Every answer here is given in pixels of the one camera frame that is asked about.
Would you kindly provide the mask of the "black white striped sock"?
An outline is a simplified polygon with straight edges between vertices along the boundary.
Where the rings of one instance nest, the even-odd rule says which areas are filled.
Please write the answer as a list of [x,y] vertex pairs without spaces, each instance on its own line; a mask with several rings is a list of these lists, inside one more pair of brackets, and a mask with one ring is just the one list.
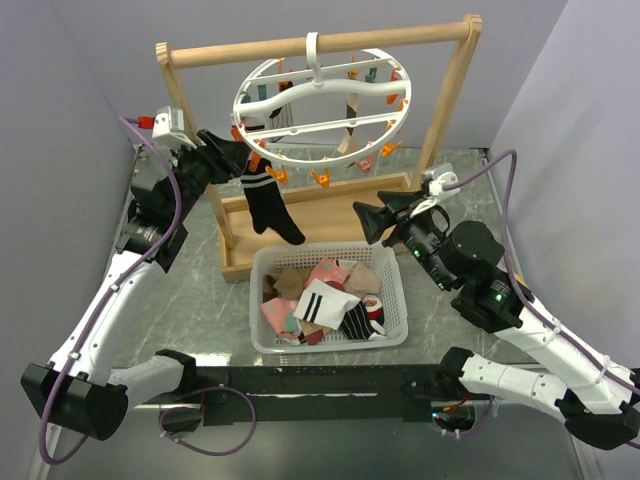
[[271,129],[289,128],[294,125],[293,112],[290,103],[273,110],[269,116],[269,126]]

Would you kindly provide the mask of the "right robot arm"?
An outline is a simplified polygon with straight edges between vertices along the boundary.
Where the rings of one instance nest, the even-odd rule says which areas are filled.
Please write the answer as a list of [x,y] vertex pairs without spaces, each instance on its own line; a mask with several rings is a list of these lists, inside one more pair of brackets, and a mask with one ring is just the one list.
[[417,210],[419,193],[381,191],[382,205],[355,202],[365,240],[403,244],[431,280],[455,292],[451,306],[477,328],[510,343],[545,368],[534,373],[450,348],[428,388],[435,397],[465,392],[517,402],[559,420],[582,442],[613,450],[639,445],[639,372],[609,360],[572,335],[522,283],[499,268],[504,247],[479,221],[438,228],[448,216]]

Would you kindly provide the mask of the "black sock white stripes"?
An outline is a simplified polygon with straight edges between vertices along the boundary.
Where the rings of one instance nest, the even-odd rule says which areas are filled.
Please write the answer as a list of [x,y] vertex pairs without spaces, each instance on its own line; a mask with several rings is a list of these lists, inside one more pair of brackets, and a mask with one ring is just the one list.
[[289,214],[277,180],[267,172],[270,166],[268,160],[261,159],[255,171],[246,167],[240,177],[253,230],[261,235],[271,229],[288,244],[301,245],[306,237]]

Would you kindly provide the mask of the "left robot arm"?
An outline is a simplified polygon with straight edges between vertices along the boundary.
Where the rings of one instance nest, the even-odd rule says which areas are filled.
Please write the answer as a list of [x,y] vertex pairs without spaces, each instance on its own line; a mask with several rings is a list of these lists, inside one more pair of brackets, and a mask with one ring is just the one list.
[[49,361],[30,364],[21,386],[41,425],[57,425],[106,440],[134,407],[167,394],[190,400],[198,389],[196,361],[173,350],[127,369],[114,361],[146,296],[169,271],[188,232],[183,223],[212,184],[241,175],[249,157],[243,143],[207,130],[169,156],[138,157],[131,202],[110,266],[87,311]]

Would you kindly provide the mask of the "orange clothes peg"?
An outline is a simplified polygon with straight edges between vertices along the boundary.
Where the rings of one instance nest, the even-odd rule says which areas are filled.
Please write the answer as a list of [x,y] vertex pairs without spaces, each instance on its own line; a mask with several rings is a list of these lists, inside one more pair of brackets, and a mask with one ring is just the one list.
[[313,178],[314,182],[321,188],[327,189],[330,187],[330,171],[327,168],[325,168],[323,171],[311,170],[310,175]]
[[272,166],[266,166],[265,171],[280,184],[286,185],[289,183],[289,177],[284,167],[274,169]]

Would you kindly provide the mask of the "cream brown ribbed sock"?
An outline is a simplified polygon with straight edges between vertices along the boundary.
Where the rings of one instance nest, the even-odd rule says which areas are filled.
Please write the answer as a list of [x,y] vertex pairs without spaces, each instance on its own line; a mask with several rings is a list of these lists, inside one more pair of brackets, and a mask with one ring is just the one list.
[[346,97],[346,119],[350,121],[345,128],[345,133],[336,149],[341,155],[350,154],[358,150],[358,143],[354,137],[355,126],[351,123],[357,117],[359,107],[359,95],[356,93],[348,93]]

